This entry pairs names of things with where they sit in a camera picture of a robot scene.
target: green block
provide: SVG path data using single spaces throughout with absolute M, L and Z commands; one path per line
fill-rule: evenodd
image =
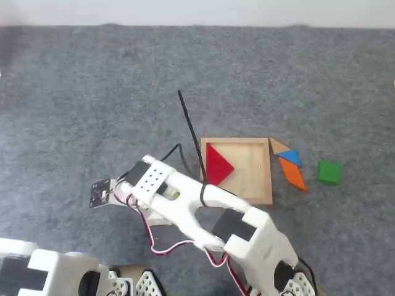
M 331 184 L 339 184 L 342 167 L 343 165 L 340 163 L 321 160 L 318 166 L 318 180 Z

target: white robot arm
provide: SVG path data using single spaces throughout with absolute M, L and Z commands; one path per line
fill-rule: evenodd
M 294 271 L 299 259 L 288 238 L 267 213 L 245 200 L 210 184 L 202 190 L 203 183 L 150 155 L 116 184 L 120 188 L 117 193 L 99 202 L 91 199 L 91 204 L 138 205 L 150 224 L 174 224 L 199 249 L 228 254 L 262 296 L 292 295 L 285 294 L 288 291 L 295 296 L 315 295 L 306 276 Z M 229 209 L 213 233 L 203 229 L 194 216 L 204 205 Z
M 228 269 L 244 296 L 316 295 L 315 283 L 313 288 L 305 274 L 296 270 L 295 251 L 267 213 L 154 157 L 145 156 L 122 178 L 92 186 L 90 207 L 109 204 L 136 210 L 149 225 L 174 224 L 206 253 L 227 254 Z M 194 216 L 203 206 L 226 209 L 211 232 Z M 251 292 L 237 283 L 229 258 L 243 268 Z M 133 296 L 133 291 L 131 279 L 117 277 L 87 255 L 0 239 L 0 295 Z

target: blue tangram piece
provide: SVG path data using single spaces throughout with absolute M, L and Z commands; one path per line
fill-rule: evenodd
M 302 167 L 301 159 L 299 158 L 299 154 L 296 150 L 285 151 L 277 154 L 277 156 L 282 157 L 283 159 L 287 159 L 287 161 L 294 163 L 299 168 Z

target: wooden box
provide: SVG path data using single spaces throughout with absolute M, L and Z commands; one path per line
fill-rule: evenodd
M 211 144 L 235 168 L 219 187 L 250 204 L 273 203 L 268 138 L 202 138 L 205 167 L 207 144 Z

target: red tangram piece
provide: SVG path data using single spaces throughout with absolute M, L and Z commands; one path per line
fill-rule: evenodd
M 220 184 L 234 170 L 233 166 L 224 159 L 210 144 L 207 144 L 206 173 L 210 184 Z

